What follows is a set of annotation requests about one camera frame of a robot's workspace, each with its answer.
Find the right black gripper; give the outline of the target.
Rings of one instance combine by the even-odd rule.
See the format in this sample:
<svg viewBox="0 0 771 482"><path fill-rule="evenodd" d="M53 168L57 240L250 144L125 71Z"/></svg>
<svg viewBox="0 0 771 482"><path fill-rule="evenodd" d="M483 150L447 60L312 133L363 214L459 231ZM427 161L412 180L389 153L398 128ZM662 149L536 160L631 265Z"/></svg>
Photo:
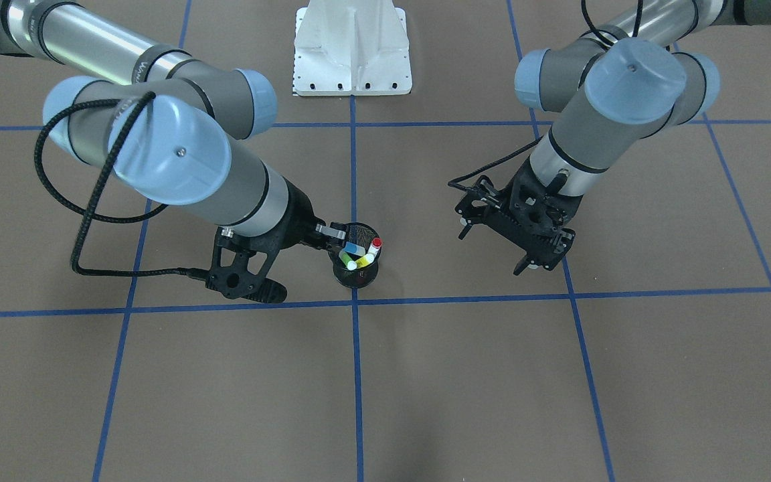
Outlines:
<svg viewBox="0 0 771 482"><path fill-rule="evenodd" d="M324 220L313 213L308 196L290 181L285 183L287 210L275 228L252 238L252 249L269 253L302 244L315 250L342 250L347 243L348 226L337 222L324 225Z"/></svg>

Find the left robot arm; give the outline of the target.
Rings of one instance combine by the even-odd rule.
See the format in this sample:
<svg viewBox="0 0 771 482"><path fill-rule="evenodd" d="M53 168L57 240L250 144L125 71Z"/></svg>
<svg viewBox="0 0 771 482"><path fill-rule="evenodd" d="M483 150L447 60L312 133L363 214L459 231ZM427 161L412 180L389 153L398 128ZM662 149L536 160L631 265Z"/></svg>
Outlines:
<svg viewBox="0 0 771 482"><path fill-rule="evenodd" d="M523 250L514 268L553 270L574 244L568 228L582 198L639 139L688 123L715 102L716 65L671 52L711 25L771 25L771 1L639 1L560 50L526 53L514 91L521 104L559 114L547 133L517 150L526 160L503 188L481 167L450 180L463 196L463 239L484 225Z"/></svg>

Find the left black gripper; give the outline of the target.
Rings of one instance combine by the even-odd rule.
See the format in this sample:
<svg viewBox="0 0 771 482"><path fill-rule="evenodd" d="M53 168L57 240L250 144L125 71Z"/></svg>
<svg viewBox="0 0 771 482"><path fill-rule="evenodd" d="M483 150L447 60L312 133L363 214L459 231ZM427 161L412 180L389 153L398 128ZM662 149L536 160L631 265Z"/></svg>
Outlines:
<svg viewBox="0 0 771 482"><path fill-rule="evenodd" d="M463 192L456 205L462 220L458 239L465 239L474 226L488 226L524 250L512 271L514 276L538 266L556 268L574 244L576 233L566 224L581 202L578 196L561 194L568 171L554 170L551 182L544 184L526 161L503 189L496 189L481 169L475 174L479 178L471 186L456 178L456 188Z"/></svg>

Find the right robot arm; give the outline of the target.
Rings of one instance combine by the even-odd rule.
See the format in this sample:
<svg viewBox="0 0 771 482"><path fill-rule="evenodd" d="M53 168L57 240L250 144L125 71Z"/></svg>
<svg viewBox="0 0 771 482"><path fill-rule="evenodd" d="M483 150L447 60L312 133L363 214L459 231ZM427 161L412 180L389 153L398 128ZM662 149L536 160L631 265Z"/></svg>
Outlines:
<svg viewBox="0 0 771 482"><path fill-rule="evenodd" d="M74 1L0 1L0 55L77 68L47 95L43 122L61 149L127 186L214 224L220 236L334 249L309 199L245 148L276 118L269 80L221 70Z"/></svg>

